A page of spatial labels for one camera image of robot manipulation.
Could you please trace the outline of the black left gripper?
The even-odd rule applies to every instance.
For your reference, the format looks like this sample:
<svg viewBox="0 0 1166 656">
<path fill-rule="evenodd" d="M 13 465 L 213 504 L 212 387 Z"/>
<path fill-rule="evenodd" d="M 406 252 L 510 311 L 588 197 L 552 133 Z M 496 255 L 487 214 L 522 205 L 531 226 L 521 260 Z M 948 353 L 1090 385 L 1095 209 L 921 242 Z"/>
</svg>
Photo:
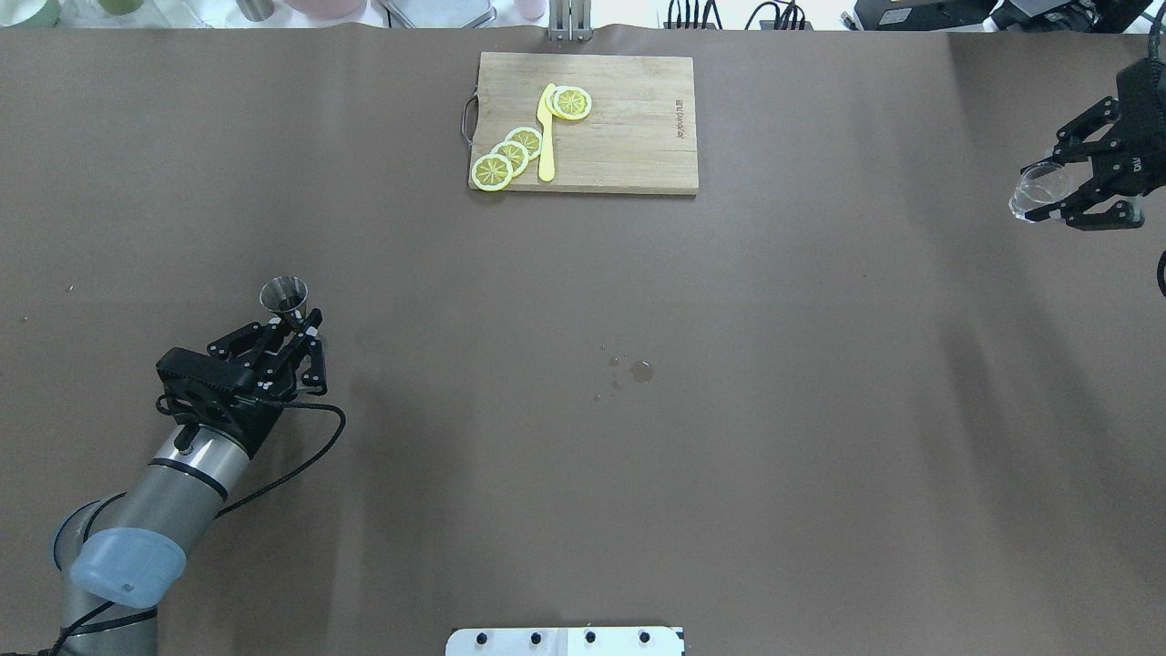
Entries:
<svg viewBox="0 0 1166 656">
<path fill-rule="evenodd" d="M 289 365 L 297 394 L 328 394 L 321 310 L 309 311 L 292 332 Z M 247 456 L 257 456 L 283 412 L 296 398 L 289 379 L 266 381 L 244 365 L 271 365 L 286 340 L 283 320 L 247 323 L 208 344 L 208 354 L 175 347 L 159 358 L 163 386 L 161 412 L 180 426 L 196 424 L 229 436 Z"/>
</svg>

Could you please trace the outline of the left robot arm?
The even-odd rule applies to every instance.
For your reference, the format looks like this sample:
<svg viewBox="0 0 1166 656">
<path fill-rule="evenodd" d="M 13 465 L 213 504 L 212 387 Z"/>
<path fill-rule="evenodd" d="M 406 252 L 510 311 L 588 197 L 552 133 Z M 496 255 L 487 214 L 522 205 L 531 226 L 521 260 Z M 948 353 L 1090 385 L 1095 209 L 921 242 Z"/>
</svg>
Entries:
<svg viewBox="0 0 1166 656">
<path fill-rule="evenodd" d="M 159 651 L 159 604 L 215 520 L 292 481 L 232 498 L 280 416 L 311 408 L 344 419 L 337 407 L 301 402 L 326 392 L 322 323 L 319 310 L 276 310 L 203 353 L 159 358 L 155 405 L 176 426 L 129 491 L 79 507 L 56 531 L 64 608 L 51 655 Z"/>
</svg>

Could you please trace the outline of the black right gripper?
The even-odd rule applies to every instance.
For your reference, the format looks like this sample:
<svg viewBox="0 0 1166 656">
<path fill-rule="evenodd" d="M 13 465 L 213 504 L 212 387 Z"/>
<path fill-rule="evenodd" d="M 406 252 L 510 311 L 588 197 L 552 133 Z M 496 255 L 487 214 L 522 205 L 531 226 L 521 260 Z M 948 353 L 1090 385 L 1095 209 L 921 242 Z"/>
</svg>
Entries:
<svg viewBox="0 0 1166 656">
<path fill-rule="evenodd" d="M 1165 175 L 1165 118 L 1163 117 L 1163 61 L 1143 58 L 1116 77 L 1119 99 L 1107 96 L 1058 131 L 1049 154 L 1020 172 L 1067 171 L 1069 165 L 1090 163 L 1102 174 L 1121 174 L 1114 190 L 1121 196 L 1108 209 L 1093 211 L 1112 200 L 1115 193 L 1100 184 L 1084 183 L 1062 200 L 1026 210 L 1025 221 L 1051 219 L 1058 213 L 1068 227 L 1082 231 L 1138 230 L 1144 225 L 1142 198 L 1163 186 Z M 1114 137 L 1095 137 L 1114 125 Z"/>
</svg>

